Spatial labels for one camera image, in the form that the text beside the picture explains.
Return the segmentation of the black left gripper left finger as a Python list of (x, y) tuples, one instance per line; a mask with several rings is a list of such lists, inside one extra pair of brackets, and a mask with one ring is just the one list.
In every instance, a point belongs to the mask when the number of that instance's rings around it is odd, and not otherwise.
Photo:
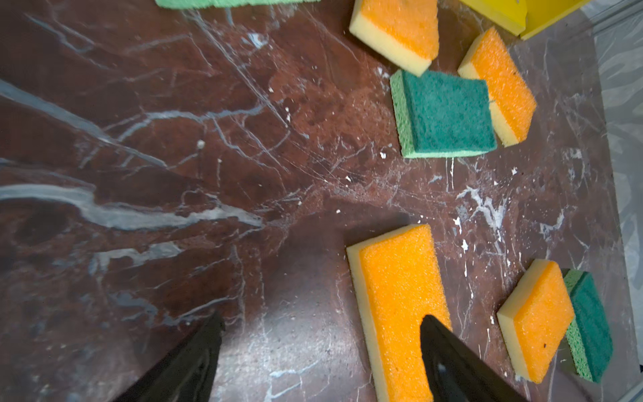
[(208, 401), (224, 330), (214, 313), (116, 400)]

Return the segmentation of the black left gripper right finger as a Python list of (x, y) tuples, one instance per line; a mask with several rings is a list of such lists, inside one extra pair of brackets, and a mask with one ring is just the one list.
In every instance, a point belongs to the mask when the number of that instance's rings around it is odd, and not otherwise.
[(422, 359), (435, 401), (524, 401), (435, 316), (420, 325)]

